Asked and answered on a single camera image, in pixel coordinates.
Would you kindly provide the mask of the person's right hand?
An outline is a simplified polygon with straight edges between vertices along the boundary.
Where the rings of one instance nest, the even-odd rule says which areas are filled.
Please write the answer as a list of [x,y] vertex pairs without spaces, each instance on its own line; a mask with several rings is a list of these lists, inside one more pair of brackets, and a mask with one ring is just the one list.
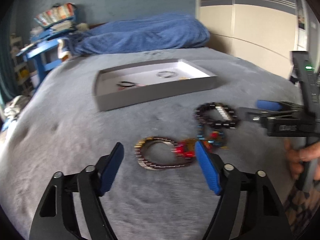
[[320,179],[320,171],[319,171],[319,156],[320,156],[320,146],[319,142],[302,148],[300,150],[295,150],[289,139],[285,138],[284,140],[284,148],[286,151],[286,158],[289,165],[289,170],[291,173],[291,177],[293,179],[298,179],[299,175],[304,171],[304,167],[302,162],[309,162],[312,160],[317,161],[317,168],[314,174],[313,179]]

